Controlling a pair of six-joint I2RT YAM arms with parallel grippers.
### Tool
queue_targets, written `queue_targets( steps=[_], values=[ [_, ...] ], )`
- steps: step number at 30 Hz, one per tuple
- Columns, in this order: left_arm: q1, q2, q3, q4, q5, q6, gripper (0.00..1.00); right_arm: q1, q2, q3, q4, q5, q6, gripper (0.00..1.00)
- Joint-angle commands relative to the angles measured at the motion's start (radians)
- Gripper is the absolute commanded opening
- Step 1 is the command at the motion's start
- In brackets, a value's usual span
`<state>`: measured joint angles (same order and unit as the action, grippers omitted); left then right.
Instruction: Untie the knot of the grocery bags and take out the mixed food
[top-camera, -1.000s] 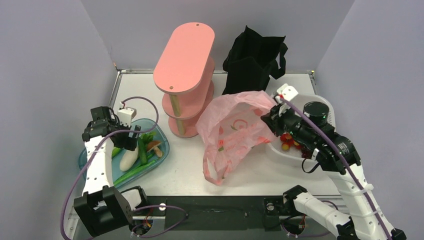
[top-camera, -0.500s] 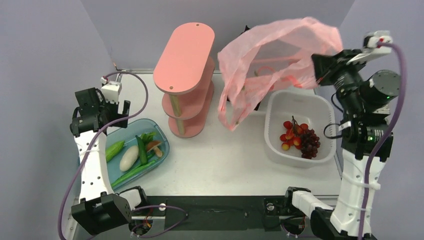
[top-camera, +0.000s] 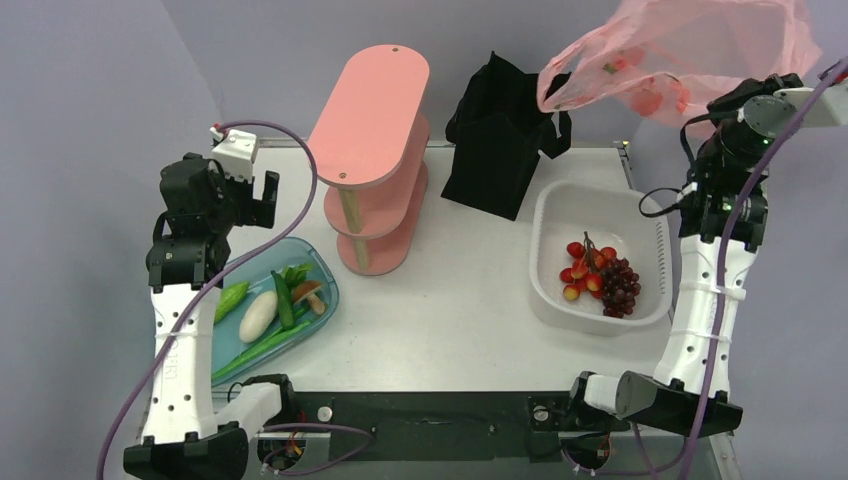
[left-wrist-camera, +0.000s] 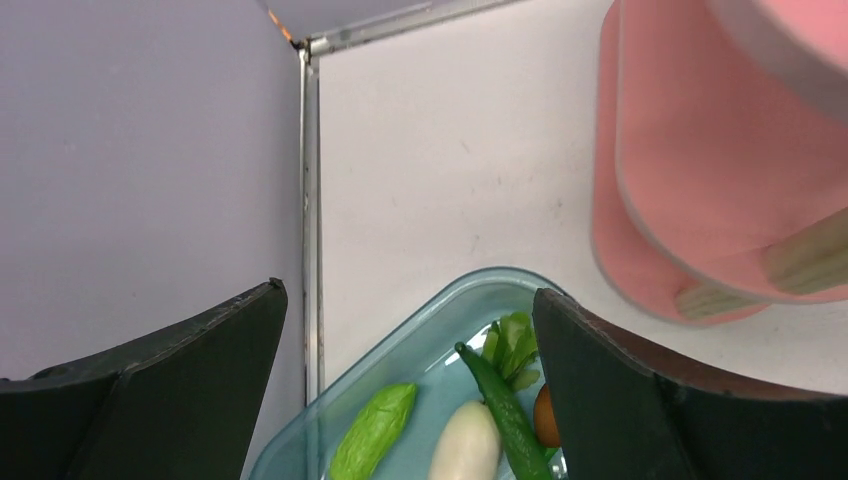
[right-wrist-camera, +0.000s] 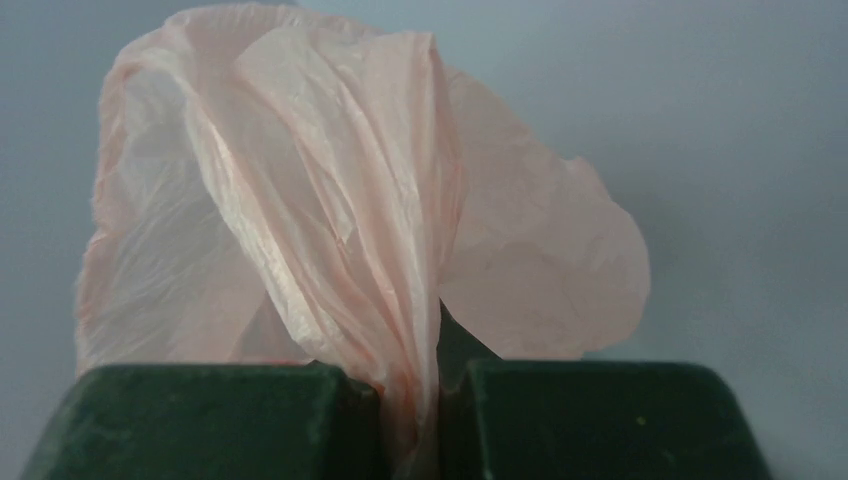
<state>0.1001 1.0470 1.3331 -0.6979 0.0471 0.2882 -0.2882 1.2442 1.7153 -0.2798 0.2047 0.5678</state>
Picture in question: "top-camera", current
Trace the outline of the green leaf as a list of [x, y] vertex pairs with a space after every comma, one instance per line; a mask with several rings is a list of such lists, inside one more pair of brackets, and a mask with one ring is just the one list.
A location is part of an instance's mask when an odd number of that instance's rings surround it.
[[312, 265], [310, 263], [291, 265], [285, 267], [281, 271], [281, 276], [288, 288], [294, 289], [307, 280], [307, 276], [311, 269]]

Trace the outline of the dark green cucumber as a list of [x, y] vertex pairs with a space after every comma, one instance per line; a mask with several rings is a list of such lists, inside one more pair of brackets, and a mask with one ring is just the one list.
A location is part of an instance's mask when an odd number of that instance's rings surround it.
[[296, 319], [292, 307], [291, 290], [280, 273], [271, 271], [270, 276], [274, 281], [277, 294], [277, 309], [280, 321], [280, 330], [289, 331], [296, 326]]

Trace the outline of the white round food item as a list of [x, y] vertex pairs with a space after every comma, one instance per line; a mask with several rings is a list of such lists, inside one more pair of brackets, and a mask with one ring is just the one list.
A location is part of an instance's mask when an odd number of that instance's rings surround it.
[[277, 313], [278, 296], [274, 291], [259, 294], [249, 305], [239, 326], [239, 339], [253, 343], [267, 330]]

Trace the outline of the black fabric bag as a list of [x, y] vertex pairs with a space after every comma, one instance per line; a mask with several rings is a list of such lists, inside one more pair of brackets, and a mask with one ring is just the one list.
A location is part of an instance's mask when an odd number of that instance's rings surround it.
[[454, 154], [442, 198], [517, 218], [539, 159], [572, 146], [570, 115], [537, 108], [537, 79], [494, 52], [472, 75], [445, 127]]

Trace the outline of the red cherry tomato bunch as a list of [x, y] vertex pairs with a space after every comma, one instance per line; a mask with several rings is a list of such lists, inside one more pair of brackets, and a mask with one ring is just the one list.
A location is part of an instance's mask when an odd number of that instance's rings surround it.
[[572, 260], [570, 267], [559, 272], [563, 284], [562, 296], [566, 301], [574, 302], [583, 294], [601, 300], [601, 270], [609, 260], [618, 258], [617, 250], [609, 245], [598, 246], [587, 232], [581, 241], [566, 245], [567, 257]]

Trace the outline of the dark purple grape bunch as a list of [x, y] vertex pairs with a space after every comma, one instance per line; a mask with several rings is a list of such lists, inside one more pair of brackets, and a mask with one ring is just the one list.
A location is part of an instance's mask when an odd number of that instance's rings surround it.
[[633, 270], [629, 260], [609, 260], [600, 275], [602, 314], [612, 318], [632, 315], [641, 292], [641, 283], [640, 275]]

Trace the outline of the pink plastic grocery bag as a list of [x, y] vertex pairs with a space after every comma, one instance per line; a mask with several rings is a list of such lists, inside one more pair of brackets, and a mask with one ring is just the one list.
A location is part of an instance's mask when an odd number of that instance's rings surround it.
[[668, 126], [746, 79], [806, 74], [822, 54], [802, 1], [623, 1], [538, 75], [542, 112], [616, 98]]

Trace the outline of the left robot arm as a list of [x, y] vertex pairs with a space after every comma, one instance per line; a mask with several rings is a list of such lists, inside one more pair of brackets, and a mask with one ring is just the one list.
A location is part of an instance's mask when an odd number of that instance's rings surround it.
[[156, 321], [152, 392], [139, 444], [123, 453], [124, 471], [138, 479], [241, 479], [249, 443], [267, 423], [292, 426], [298, 402], [283, 374], [253, 377], [220, 412], [211, 395], [215, 309], [235, 226], [271, 228], [278, 174], [253, 196], [252, 153], [188, 153], [161, 172], [166, 210], [146, 258]]

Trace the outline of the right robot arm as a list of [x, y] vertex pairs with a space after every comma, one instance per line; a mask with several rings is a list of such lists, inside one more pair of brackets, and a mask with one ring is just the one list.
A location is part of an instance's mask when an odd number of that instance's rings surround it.
[[686, 182], [677, 190], [681, 276], [672, 329], [652, 374], [581, 373], [565, 402], [569, 422], [588, 429], [628, 421], [701, 438], [736, 429], [728, 362], [744, 283], [768, 218], [766, 157], [800, 123], [795, 73], [746, 79], [711, 101], [712, 135], [687, 148]]

